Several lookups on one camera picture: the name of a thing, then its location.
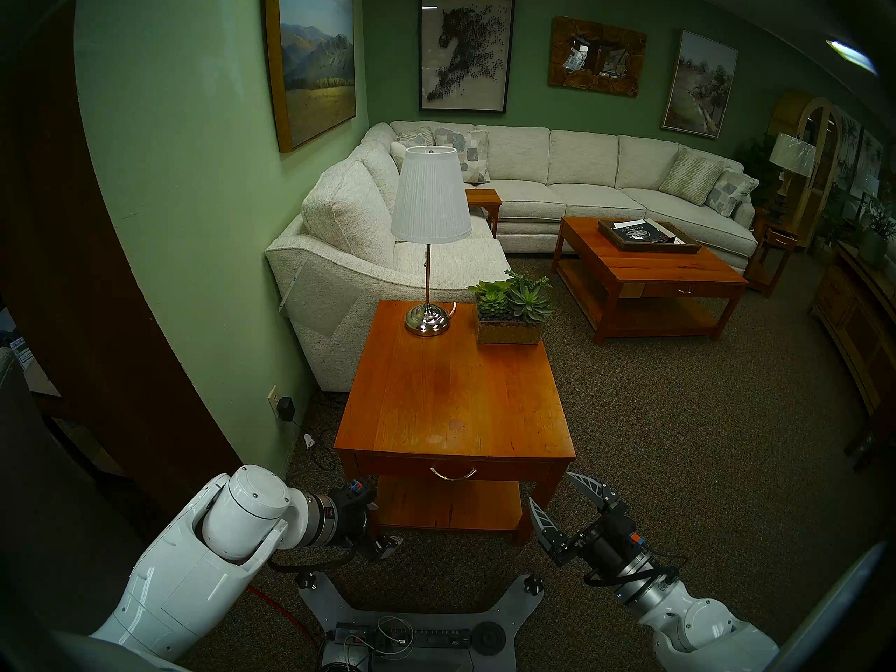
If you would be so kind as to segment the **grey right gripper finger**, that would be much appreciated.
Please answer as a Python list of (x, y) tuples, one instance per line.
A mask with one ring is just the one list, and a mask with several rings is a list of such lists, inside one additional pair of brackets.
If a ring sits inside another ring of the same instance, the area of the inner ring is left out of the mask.
[(565, 472), (565, 475), (570, 478), (581, 494), (593, 502), (600, 514), (604, 514), (614, 507), (614, 490), (607, 484), (577, 472)]
[(555, 522), (553, 522), (534, 498), (530, 497), (528, 504), (530, 505), (533, 531), (541, 547), (543, 547), (543, 549), (561, 549), (562, 531), (560, 528), (555, 525)]

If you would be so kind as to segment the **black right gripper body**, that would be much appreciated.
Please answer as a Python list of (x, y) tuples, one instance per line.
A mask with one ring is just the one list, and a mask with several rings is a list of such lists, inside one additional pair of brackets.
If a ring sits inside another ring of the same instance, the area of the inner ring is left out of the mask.
[(634, 581), (635, 573), (648, 571), (649, 555), (627, 510), (618, 501), (572, 538), (562, 531), (562, 548), (550, 549), (551, 560), (558, 566), (583, 560), (590, 568), (584, 581)]

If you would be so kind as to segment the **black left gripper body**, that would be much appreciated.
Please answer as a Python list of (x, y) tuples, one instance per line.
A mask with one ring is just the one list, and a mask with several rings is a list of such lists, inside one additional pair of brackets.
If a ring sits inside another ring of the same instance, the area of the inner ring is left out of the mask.
[(332, 488), (328, 497), (335, 506), (336, 524), (328, 546), (357, 549), (369, 562), (376, 560), (376, 537), (371, 534), (369, 505), (377, 488)]

